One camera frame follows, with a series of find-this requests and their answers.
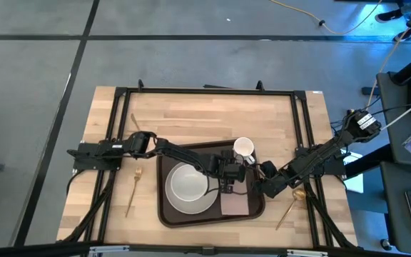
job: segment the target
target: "black floor line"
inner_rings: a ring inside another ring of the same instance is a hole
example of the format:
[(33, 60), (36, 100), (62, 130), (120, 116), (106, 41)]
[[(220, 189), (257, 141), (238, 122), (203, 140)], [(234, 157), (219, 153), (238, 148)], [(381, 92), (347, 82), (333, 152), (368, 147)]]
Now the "black floor line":
[(241, 40), (241, 41), (334, 41), (393, 43), (393, 36), (284, 36), (284, 35), (61, 35), (61, 34), (0, 34), (0, 40), (21, 41), (191, 41), (191, 40)]
[[(100, 0), (93, 0), (93, 5), (91, 6), (90, 14), (86, 22), (85, 29), (83, 31), (83, 36), (88, 36), (90, 34), (91, 26), (96, 15)], [(34, 217), (36, 211), (36, 206), (39, 200), (39, 196), (42, 192), (42, 186), (47, 176), (47, 171), (49, 169), (51, 157), (54, 153), (56, 140), (60, 132), (61, 125), (63, 123), (64, 114), (66, 113), (66, 107), (68, 106), (69, 99), (71, 98), (71, 93), (73, 89), (74, 82), (76, 81), (78, 68), (80, 66), (83, 53), (85, 51), (87, 40), (81, 40), (78, 45), (76, 56), (72, 63), (71, 73), (69, 74), (68, 81), (66, 82), (66, 87), (61, 97), (59, 107), (56, 111), (54, 122), (50, 128), (49, 136), (47, 138), (46, 144), (44, 145), (43, 153), (41, 154), (41, 159), (39, 160), (38, 166), (35, 171), (33, 183), (29, 191), (29, 196), (25, 200), (24, 208), (22, 209), (21, 215), (19, 217), (19, 222), (16, 225), (15, 231), (13, 233), (14, 246), (23, 246), (28, 236), (29, 227)]]
[(21, 41), (68, 41), (85, 39), (82, 35), (65, 34), (0, 34), (0, 40), (21, 40)]

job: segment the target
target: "brown tray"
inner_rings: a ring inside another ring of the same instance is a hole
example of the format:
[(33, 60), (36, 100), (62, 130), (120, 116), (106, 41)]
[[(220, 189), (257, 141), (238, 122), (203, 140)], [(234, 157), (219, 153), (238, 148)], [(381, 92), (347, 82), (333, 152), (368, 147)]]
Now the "brown tray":
[[(217, 153), (220, 154), (222, 150), (232, 150), (235, 140), (216, 141), (209, 143), (194, 143), (182, 145), (196, 153)], [(221, 214), (221, 200), (220, 194), (206, 211), (198, 214), (184, 214), (177, 211), (169, 203), (164, 190), (164, 185), (171, 169), (180, 161), (173, 158), (159, 156), (156, 160), (156, 182), (158, 184), (158, 217), (164, 226), (169, 228), (180, 228), (184, 226), (195, 226), (202, 224), (219, 223), (226, 221), (242, 221), (259, 217), (265, 208), (264, 196), (259, 195), (255, 191), (248, 193), (248, 210), (249, 215), (222, 215)], [(258, 179), (258, 172), (247, 172), (246, 181), (247, 189), (251, 188), (252, 182)]]

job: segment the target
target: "gold spoon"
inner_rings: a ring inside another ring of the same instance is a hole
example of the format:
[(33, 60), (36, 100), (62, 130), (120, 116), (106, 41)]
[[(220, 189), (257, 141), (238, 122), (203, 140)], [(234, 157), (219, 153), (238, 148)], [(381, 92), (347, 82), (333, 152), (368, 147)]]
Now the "gold spoon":
[(280, 226), (282, 225), (282, 222), (285, 220), (286, 216), (290, 213), (291, 209), (294, 206), (294, 203), (296, 201), (302, 201), (304, 200), (306, 197), (305, 191), (304, 189), (295, 189), (293, 190), (293, 202), (290, 205), (290, 208), (288, 208), (288, 210), (285, 212), (285, 214), (283, 215), (282, 219), (280, 219), (280, 222), (277, 225), (277, 228), (275, 228), (276, 230), (278, 230), (278, 228), (280, 228)]

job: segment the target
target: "desk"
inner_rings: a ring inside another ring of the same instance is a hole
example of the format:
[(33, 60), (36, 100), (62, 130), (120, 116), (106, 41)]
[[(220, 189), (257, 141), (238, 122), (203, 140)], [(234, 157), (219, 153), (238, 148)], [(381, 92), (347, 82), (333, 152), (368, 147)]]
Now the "desk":
[[(383, 73), (377, 75), (377, 84), (380, 87), (384, 109), (407, 104), (407, 86), (394, 84), (390, 76)], [(386, 111), (386, 123), (393, 121), (406, 110), (406, 108), (398, 108)], [(411, 153), (402, 146), (402, 142), (411, 135), (411, 114), (402, 117), (398, 122), (391, 125), (387, 131), (390, 143), (346, 165), (345, 169), (348, 177), (353, 177), (376, 167), (381, 161), (394, 161), (395, 163), (411, 165)]]
[[(84, 141), (96, 143), (104, 138), (114, 91), (114, 87), (96, 88), (83, 134)], [(332, 135), (323, 93), (306, 93), (315, 142), (326, 142)], [(300, 103), (298, 110), (302, 113)], [(124, 138), (136, 131), (131, 114), (142, 130), (153, 131), (176, 144), (247, 136), (255, 144), (259, 162), (271, 160), (277, 167), (294, 158), (297, 146), (287, 96), (134, 93), (130, 97)], [(302, 132), (307, 141), (305, 129)], [(138, 166), (142, 167), (143, 174), (128, 218), (125, 218)], [(67, 237), (88, 211), (95, 180), (96, 171), (85, 171), (71, 184), (58, 239)], [(323, 187), (331, 218), (347, 239), (356, 244), (343, 185), (334, 176), (324, 176)], [(293, 199), (290, 188), (274, 199), (266, 198), (265, 210), (259, 218), (187, 228), (166, 228), (161, 224), (157, 214), (156, 191), (156, 159), (136, 161), (124, 158), (113, 190), (105, 242), (159, 246), (312, 248), (308, 213), (303, 202), (296, 203), (282, 227), (275, 230)], [(101, 214), (98, 213), (92, 238), (96, 238), (100, 218)], [(316, 221), (320, 242), (324, 245), (323, 226), (318, 215)]]
[(388, 204), (390, 243), (411, 253), (411, 216), (405, 192), (411, 190), (411, 166), (382, 162), (383, 185)]

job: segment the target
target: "white plate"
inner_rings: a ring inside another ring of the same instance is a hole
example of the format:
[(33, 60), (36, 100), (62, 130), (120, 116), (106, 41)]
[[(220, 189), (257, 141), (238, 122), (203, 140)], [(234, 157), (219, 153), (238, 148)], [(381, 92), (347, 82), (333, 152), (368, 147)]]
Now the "white plate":
[[(182, 201), (174, 195), (171, 189), (171, 179), (173, 172), (180, 168), (181, 166), (188, 165), (186, 163), (179, 163), (175, 165), (172, 170), (168, 174), (168, 178), (166, 179), (166, 183), (164, 185), (164, 189), (166, 191), (166, 196), (168, 198), (169, 203), (171, 203), (172, 207), (174, 207), (177, 211), (185, 214), (198, 214), (201, 213), (212, 206), (212, 204), (217, 199), (218, 190), (211, 191), (210, 193), (206, 194), (205, 196), (200, 197), (198, 200), (195, 201)], [(218, 187), (218, 179), (216, 178), (208, 178), (209, 179), (209, 190)]]

